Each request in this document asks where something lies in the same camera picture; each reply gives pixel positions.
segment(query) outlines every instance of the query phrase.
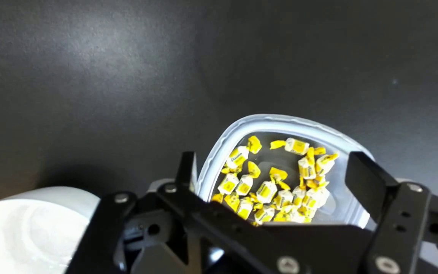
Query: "yellow piece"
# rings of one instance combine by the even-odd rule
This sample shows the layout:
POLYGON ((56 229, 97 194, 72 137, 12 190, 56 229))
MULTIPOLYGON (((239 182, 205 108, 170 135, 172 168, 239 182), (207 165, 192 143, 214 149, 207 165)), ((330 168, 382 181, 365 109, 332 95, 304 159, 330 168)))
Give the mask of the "yellow piece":
POLYGON ((315 190, 326 188, 327 185, 329 185, 329 181, 326 181, 324 175, 318 175, 315 181, 307 181, 307 187, 315 188, 315 190))
POLYGON ((269 203, 277 193, 277 184, 272 181, 265 181, 260 188, 256 191, 256 196, 260 202, 269 203))
POLYGON ((309 188, 301 205, 309 210, 313 210, 315 213, 315 210, 318 210, 327 202, 329 196, 330 193, 327 188, 309 188))
POLYGON ((300 214, 306 216, 306 219, 312 219, 316 213, 315 208, 309 208, 309 207, 300 207, 298 211, 300 214))
POLYGON ((339 158, 339 153, 335 152, 332 155, 322 155, 316 159, 316 172, 319 175, 326 175, 332 170, 332 167, 335 165, 336 158, 339 158))
POLYGON ((313 149, 313 155, 324 155, 324 153, 327 153, 327 149, 324 147, 324 146, 316 146, 315 149, 313 149))
POLYGON ((298 211, 298 208, 294 208, 294 210, 289 213, 289 222, 307 223, 307 222, 306 222, 306 216, 301 214, 301 213, 298 211))
POLYGON ((253 178, 259 178, 262 175, 262 168, 254 161, 248 161, 248 173, 253 178))
POLYGON ((283 207, 274 217, 274 222, 289 222, 291 208, 283 207))
POLYGON ((283 190, 291 190, 291 185, 284 182, 284 179, 289 176, 286 170, 271 167, 269 168, 269 178, 271 181, 277 182, 283 190))
POLYGON ((249 197, 242 197, 237 214, 243 219, 248 219, 251 211, 253 211, 253 200, 249 197))
POLYGON ((242 168, 243 162, 248 159, 249 150, 246 146, 237 146, 230 158, 225 161, 225 165, 230 168, 230 172, 236 173, 239 168, 242 168))
POLYGON ((231 194, 227 194, 227 196, 224 197, 224 202, 225 202, 228 207, 231 207, 233 211, 237 211, 240 200, 239 200, 237 193, 231 193, 231 194))
POLYGON ((304 196, 306 196, 306 188, 295 187, 294 188, 294 205, 300 207, 304 200, 304 196))
POLYGON ((280 188, 291 190, 291 185, 287 182, 284 181, 275 181, 275 182, 280 185, 280 188))
POLYGON ((257 202, 257 203, 254 203, 254 207, 253 207, 253 210, 256 211, 256 210, 260 210, 260 208, 263 208, 265 205, 262 203, 262 202, 257 202))
POLYGON ((304 179, 315 179, 316 178, 315 164, 309 161, 309 156, 303 156, 298 161, 298 173, 300 173, 301 184, 304 179))
POLYGON ((236 187, 236 193, 239 196, 245 196, 249 193, 251 187, 253 187, 253 176, 251 175, 242 175, 240 181, 236 187))
POLYGON ((240 173, 242 170, 243 170, 243 165, 237 165, 236 168, 225 165, 222 167, 221 173, 240 173))
POLYGON ((271 200, 271 203, 272 203, 277 210, 280 210, 280 197, 278 197, 278 194, 271 200))
POLYGON ((277 167, 269 168, 269 178, 272 181, 277 181, 277 179, 284 181, 287 176, 289 176, 289 173, 283 168, 277 168, 277 167))
POLYGON ((277 197, 278 197, 280 208, 291 205, 294 202, 294 193, 289 190, 280 190, 277 197))
POLYGON ((284 140, 274 140, 269 143, 269 149, 280 149, 284 147, 286 141, 284 140))
POLYGON ((316 184, 316 181, 307 181, 307 187, 309 187, 309 188, 316 188, 318 184, 316 184))
POLYGON ((307 161, 309 161, 309 164, 315 164, 315 155, 313 155, 313 147, 309 147, 307 149, 307 161))
POLYGON ((253 191, 249 191, 249 199, 253 200, 253 202, 260 202, 260 199, 253 193, 253 191))
POLYGON ((224 196, 222 196, 222 193, 216 193, 216 194, 213 194, 213 200, 216 200, 216 202, 222 203, 222 200, 224 200, 224 196))
POLYGON ((239 184, 237 175, 236 173, 228 173, 224 176, 222 182, 219 184, 218 190, 222 194, 230 194, 236 185, 239 184))
POLYGON ((304 155, 309 150, 310 144, 297 138, 287 138, 284 143, 284 150, 304 155))
POLYGON ((262 141, 260 141, 260 138, 259 138, 257 135, 251 135, 251 137, 248 138, 248 149, 249 149, 251 153, 260 152, 262 147, 263 147, 263 146, 262 146, 262 141))
POLYGON ((265 205, 254 213, 254 222, 256 223, 271 222, 274 216, 275 216, 275 207, 265 205))

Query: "plastic container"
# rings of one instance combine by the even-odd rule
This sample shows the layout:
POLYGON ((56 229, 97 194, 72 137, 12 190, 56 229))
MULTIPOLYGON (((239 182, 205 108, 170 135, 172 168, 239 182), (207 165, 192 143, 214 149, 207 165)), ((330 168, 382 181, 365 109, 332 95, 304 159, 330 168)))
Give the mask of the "plastic container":
POLYGON ((0 272, 65 270, 99 197, 47 187, 0 200, 0 272))
POLYGON ((246 115, 224 130, 208 153, 195 185, 196 193, 204 200, 211 199, 211 194, 218 185, 221 168, 224 167, 225 159, 230 156, 230 152, 237 146, 237 143, 243 141, 243 138, 251 133, 259 137, 262 133, 298 137, 301 140, 322 144, 329 150, 338 150, 339 158, 327 176, 330 181, 327 188, 332 194, 327 203, 318 210, 313 223, 353 223, 357 226, 365 226, 368 223, 368 211, 357 202, 354 194, 345 185, 345 168, 350 152, 362 150, 373 158, 371 152, 356 140, 330 126, 307 118, 280 114, 246 115))

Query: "black table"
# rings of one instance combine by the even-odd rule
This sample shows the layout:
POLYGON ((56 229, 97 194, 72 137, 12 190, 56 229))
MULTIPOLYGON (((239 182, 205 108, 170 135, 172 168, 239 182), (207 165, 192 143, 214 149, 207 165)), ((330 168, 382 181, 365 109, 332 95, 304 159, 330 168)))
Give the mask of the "black table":
POLYGON ((143 194, 251 112, 335 126, 438 193, 438 0, 0 0, 0 197, 143 194))

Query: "screw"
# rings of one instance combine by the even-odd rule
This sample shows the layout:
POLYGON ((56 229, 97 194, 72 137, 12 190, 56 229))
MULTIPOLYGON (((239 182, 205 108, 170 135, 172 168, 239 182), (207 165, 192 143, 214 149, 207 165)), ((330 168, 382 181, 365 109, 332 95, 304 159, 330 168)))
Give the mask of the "screw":
POLYGON ((391 257, 376 257, 376 266, 385 274, 400 274, 400 266, 391 257))
POLYGON ((114 196, 116 203, 125 203, 128 199, 129 199, 129 194, 126 194, 126 193, 119 193, 114 196))
POLYGON ((167 184, 167 185, 164 185, 164 191, 166 193, 175 193, 176 191, 176 185, 175 184, 167 184))
POLYGON ((412 190, 412 191, 423 191, 421 185, 418 184, 408 184, 408 187, 412 190))
POLYGON ((300 264, 294 257, 283 255, 277 261, 277 267, 281 274, 298 274, 300 264))

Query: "white bowl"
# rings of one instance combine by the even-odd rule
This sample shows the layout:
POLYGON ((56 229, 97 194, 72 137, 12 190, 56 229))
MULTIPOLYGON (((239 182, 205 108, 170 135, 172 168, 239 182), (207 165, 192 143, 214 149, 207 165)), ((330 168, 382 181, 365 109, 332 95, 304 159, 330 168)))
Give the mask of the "white bowl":
POLYGON ((65 270, 99 197, 47 187, 0 200, 0 272, 65 270))

